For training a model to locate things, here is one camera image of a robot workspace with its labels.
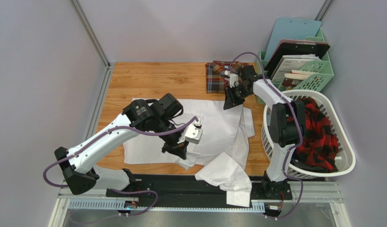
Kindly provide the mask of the white long sleeve shirt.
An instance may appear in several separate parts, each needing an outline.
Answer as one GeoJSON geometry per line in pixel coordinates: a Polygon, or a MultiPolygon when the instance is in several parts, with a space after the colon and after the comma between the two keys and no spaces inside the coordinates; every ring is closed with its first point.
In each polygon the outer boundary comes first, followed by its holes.
{"type": "Polygon", "coordinates": [[[252,111],[242,105],[224,110],[223,101],[181,99],[184,114],[174,121],[200,119],[203,135],[198,144],[190,143],[187,158],[162,153],[159,137],[138,135],[124,142],[126,164],[177,163],[189,169],[203,165],[195,178],[226,191],[226,204],[249,207],[251,185],[244,172],[249,154],[249,138],[255,135],[252,111]]]}

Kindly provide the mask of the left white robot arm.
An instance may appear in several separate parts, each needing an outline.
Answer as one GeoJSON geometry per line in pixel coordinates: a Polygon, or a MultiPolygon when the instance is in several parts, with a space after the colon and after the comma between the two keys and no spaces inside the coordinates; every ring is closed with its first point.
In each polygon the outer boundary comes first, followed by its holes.
{"type": "Polygon", "coordinates": [[[81,144],[55,150],[57,164],[62,169],[66,187],[73,195],[91,189],[124,190],[133,181],[129,170],[113,170],[97,166],[107,154],[138,135],[158,136],[161,148],[180,158],[186,158],[188,141],[182,140],[185,129],[198,122],[197,117],[177,128],[173,119],[183,114],[182,104],[170,93],[159,100],[136,99],[104,129],[81,144]]]}

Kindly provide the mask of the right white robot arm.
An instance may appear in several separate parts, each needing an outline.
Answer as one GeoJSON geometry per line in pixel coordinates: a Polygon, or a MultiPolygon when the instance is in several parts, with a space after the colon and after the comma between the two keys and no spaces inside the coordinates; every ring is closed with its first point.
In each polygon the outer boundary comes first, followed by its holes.
{"type": "Polygon", "coordinates": [[[250,95],[260,97],[271,110],[268,132],[273,142],[272,157],[264,175],[267,189],[281,188],[288,178],[288,162],[291,151],[303,143],[305,129],[305,108],[301,101],[293,101],[276,88],[263,74],[256,74],[249,65],[239,75],[224,71],[228,80],[225,90],[224,109],[231,109],[244,103],[250,95]]]}

